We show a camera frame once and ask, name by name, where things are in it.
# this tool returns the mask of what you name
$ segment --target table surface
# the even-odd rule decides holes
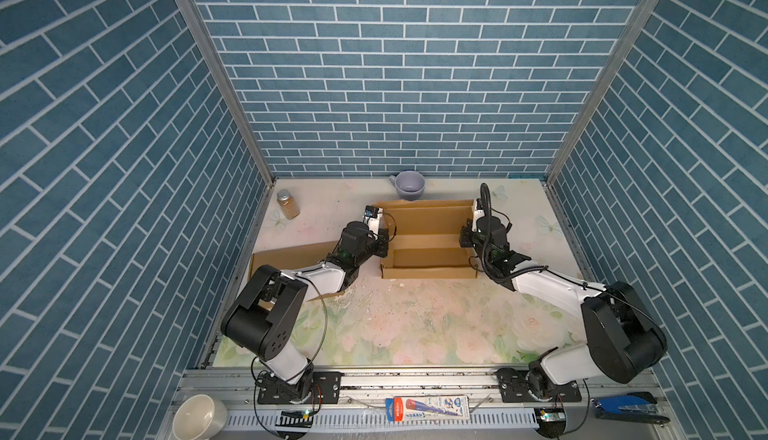
[[[538,180],[428,179],[424,200],[479,196],[485,181],[493,208],[508,215],[510,247],[581,278],[552,207]],[[394,200],[388,179],[278,180],[301,214],[287,220],[270,199],[254,252],[339,239],[342,228],[361,220],[366,205]],[[476,280],[383,280],[377,257],[360,268],[342,295],[326,300],[328,330],[318,366],[492,365],[527,363],[556,346],[584,340],[580,321],[552,305]],[[291,339],[311,357],[324,325],[322,303],[305,303]],[[253,353],[224,338],[214,367],[248,366]]]

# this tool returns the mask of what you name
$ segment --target blue brick wall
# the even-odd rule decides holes
[[[264,188],[173,0],[0,0],[0,438],[144,438]]]
[[[196,0],[281,176],[542,176],[638,0]]]
[[[671,340],[689,438],[768,426],[768,0],[661,0],[554,184],[602,281]]]

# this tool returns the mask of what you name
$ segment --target mounting plate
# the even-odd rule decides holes
[[[339,403],[341,372],[314,372],[312,374],[312,384],[320,388],[323,404],[335,405]],[[317,387],[314,386],[312,389],[317,393]],[[291,397],[284,393],[279,384],[264,382],[264,387],[259,390],[256,403],[260,405],[295,405],[291,403],[291,399]],[[312,403],[312,395],[302,402],[302,404],[310,403]]]
[[[525,372],[520,372],[514,368],[500,368],[496,371],[498,377],[498,389],[502,393],[502,402],[521,403],[521,402],[541,402],[528,389],[528,380],[525,379]],[[581,393],[578,385],[573,383],[563,387],[560,399],[563,402],[580,402]]]

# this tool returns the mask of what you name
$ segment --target white bowl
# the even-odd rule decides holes
[[[196,395],[181,404],[174,417],[174,435],[178,440],[207,440],[226,423],[226,407],[216,398]]]

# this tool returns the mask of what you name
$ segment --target stapler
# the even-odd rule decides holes
[[[651,423],[663,425],[668,417],[658,415],[656,398],[650,392],[630,392],[625,395],[597,398],[594,416],[603,420],[620,422]]]

